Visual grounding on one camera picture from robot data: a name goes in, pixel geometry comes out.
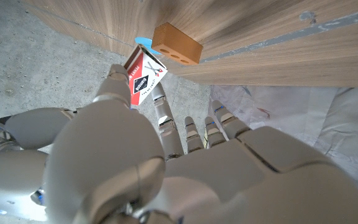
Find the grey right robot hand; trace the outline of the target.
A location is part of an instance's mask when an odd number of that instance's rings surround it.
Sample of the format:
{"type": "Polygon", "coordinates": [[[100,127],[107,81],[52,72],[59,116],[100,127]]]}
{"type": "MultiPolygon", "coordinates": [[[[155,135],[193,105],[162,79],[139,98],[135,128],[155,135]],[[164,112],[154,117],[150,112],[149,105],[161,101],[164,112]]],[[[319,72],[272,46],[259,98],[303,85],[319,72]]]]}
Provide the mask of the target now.
{"type": "Polygon", "coordinates": [[[37,108],[0,118],[0,215],[47,220],[43,174],[47,153],[76,115],[66,108],[37,108]]]}

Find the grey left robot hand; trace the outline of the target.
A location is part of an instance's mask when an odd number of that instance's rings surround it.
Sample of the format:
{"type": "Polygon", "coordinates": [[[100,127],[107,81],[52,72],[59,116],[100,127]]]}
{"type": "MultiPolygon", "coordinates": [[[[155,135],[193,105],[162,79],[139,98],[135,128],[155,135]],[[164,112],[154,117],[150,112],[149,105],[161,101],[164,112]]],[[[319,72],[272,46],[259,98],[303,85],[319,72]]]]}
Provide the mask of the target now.
{"type": "Polygon", "coordinates": [[[358,223],[358,187],[324,154],[218,101],[226,136],[168,156],[130,107],[114,64],[94,100],[54,140],[44,181],[52,223],[358,223]]]}

